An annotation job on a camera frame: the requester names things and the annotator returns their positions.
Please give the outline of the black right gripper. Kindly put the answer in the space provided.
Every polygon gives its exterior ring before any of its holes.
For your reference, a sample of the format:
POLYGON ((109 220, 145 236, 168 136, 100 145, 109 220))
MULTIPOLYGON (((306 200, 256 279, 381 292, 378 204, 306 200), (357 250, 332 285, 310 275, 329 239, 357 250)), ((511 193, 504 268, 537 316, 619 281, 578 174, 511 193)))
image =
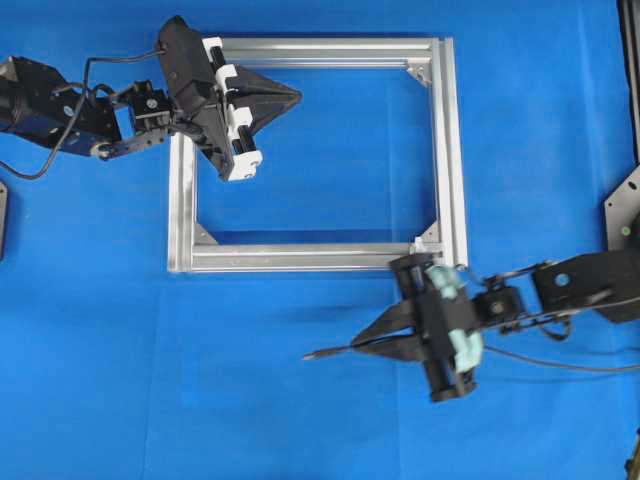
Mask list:
POLYGON ((464 397, 475 387, 483 354, 465 285, 456 268, 418 253, 390 262, 402 299, 352 340, 358 353, 421 361, 434 403, 464 397), (414 333, 397 334, 412 328, 414 333))

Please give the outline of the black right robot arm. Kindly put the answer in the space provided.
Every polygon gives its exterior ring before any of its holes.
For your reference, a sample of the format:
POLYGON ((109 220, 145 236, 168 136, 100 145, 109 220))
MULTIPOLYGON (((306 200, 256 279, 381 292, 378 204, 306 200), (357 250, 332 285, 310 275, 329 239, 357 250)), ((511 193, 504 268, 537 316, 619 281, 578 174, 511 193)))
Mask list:
POLYGON ((467 294, 456 268, 431 253, 390 263, 402 300, 345 346, 316 350, 306 360, 343 352, 423 366, 434 402, 460 398, 476 383, 487 347, 485 330, 506 335, 538 328, 555 341, 571 334, 571 319, 594 310, 614 324, 639 317, 639 178, 630 176, 605 201, 608 248, 560 262, 541 262, 487 277, 467 294))

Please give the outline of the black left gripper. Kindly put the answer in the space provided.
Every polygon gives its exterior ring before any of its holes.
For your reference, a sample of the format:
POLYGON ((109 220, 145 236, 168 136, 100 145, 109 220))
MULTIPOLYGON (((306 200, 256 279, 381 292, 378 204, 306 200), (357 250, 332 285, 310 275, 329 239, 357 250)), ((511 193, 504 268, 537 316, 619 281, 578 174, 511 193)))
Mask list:
POLYGON ((227 62, 221 38, 205 42, 180 16, 162 26, 157 47, 178 130, 221 180, 253 178, 262 153, 252 136, 296 106, 302 93, 227 62))

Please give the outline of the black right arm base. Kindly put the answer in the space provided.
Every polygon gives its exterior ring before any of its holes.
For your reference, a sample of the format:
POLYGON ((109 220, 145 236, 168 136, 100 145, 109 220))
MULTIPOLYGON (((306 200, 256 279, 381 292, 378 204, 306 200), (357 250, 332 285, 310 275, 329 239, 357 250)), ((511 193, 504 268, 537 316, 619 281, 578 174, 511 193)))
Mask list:
POLYGON ((630 139, 603 201, 607 249, 639 249, 639 2, 617 1, 630 139))

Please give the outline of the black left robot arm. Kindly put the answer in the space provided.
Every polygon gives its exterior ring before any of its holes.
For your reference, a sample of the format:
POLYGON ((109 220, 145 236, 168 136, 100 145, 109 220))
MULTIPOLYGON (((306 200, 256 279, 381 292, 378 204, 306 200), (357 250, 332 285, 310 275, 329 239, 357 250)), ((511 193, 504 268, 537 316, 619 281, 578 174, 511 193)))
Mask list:
POLYGON ((137 81, 116 91, 66 80, 55 68, 24 57, 1 64, 1 130, 58 152, 107 161, 189 138, 223 181, 253 177, 263 156, 255 135, 302 99, 301 92, 225 59, 180 16, 161 28, 155 48, 166 81, 137 81))

